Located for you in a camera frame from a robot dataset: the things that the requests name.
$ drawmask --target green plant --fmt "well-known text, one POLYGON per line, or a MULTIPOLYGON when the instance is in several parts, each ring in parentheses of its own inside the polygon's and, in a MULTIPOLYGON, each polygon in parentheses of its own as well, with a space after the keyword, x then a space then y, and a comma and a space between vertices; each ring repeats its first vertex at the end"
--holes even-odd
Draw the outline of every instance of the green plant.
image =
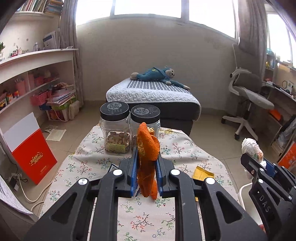
POLYGON ((5 45, 3 45, 3 42, 0 43, 0 51, 2 51, 2 49, 4 49, 4 48, 5 48, 5 45))

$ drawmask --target floor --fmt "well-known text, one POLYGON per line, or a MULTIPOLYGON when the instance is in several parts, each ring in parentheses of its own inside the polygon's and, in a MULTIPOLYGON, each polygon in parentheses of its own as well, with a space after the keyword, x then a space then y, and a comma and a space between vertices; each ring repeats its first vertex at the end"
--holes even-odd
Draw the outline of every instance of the floor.
MULTIPOLYGON (((59 121, 47 121, 41 128, 45 128, 48 125, 58 126, 58 129, 66 129, 61 141, 47 141, 52 153, 57 159, 57 164, 50 170, 50 172, 44 177, 44 179, 35 185, 28 179, 27 183, 22 182, 24 191, 30 199, 36 199, 37 195, 53 180, 63 160, 71 153, 75 152, 76 148, 83 140, 83 138, 89 133, 93 126, 98 124, 100 118, 99 107, 86 106, 81 109, 78 116, 74 120, 67 123, 59 121)), ((234 133, 237 130, 238 125, 236 123, 226 122, 221 123, 221 116, 217 115, 201 115, 199 120, 194 122, 190 138, 195 142, 197 146, 208 152, 212 156, 219 159, 228 170, 230 178, 234 184, 236 192, 244 184, 250 183, 247 179, 244 168, 240 164, 241 143, 245 137, 251 137, 245 130, 241 133, 239 141, 234 139, 234 133)), ((264 153, 264 157, 270 161, 276 161, 271 147, 264 142, 264 138, 259 137, 259 146, 264 153)), ((44 200, 47 191, 38 198, 37 202, 44 200)), ((21 188, 15 193, 20 201, 28 208, 34 205, 34 203, 28 202, 21 188)), ((36 215, 41 212, 41 205, 38 205, 33 209, 36 215)))

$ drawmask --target black jar lid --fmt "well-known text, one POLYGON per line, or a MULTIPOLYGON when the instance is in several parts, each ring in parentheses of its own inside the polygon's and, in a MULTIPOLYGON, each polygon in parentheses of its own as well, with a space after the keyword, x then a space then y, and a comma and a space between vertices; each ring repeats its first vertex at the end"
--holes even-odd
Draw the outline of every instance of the black jar lid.
POLYGON ((131 118, 133 121, 141 124, 145 122, 146 124, 152 124, 160 119, 160 110, 149 104, 136 105, 131 109, 131 118))
POLYGON ((121 101, 105 103, 100 108, 102 119, 106 121, 120 121, 128 117, 128 104, 121 101))

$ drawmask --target blue plush toy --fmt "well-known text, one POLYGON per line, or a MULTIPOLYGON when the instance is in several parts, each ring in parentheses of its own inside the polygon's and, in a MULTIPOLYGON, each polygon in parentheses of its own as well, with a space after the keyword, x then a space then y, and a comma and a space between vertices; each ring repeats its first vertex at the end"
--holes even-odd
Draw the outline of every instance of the blue plush toy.
POLYGON ((159 82, 165 83, 167 85, 174 85, 177 87, 181 87, 185 90, 190 90, 188 86, 185 86, 177 81, 171 80, 175 76, 174 70, 171 68, 168 68, 167 66, 164 69, 158 69, 153 67, 152 69, 149 69, 144 74, 139 74, 137 72, 132 73, 130 79, 131 80, 142 80, 142 81, 152 81, 157 80, 159 82))

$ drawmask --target potted plant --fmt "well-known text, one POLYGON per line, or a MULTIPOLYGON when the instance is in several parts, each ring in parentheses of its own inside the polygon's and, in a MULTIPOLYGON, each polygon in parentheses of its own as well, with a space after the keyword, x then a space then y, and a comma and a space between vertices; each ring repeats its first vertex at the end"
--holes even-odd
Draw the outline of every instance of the potted plant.
POLYGON ((3 49, 5 48, 5 45, 3 45, 3 42, 0 43, 0 60, 3 58, 3 49))

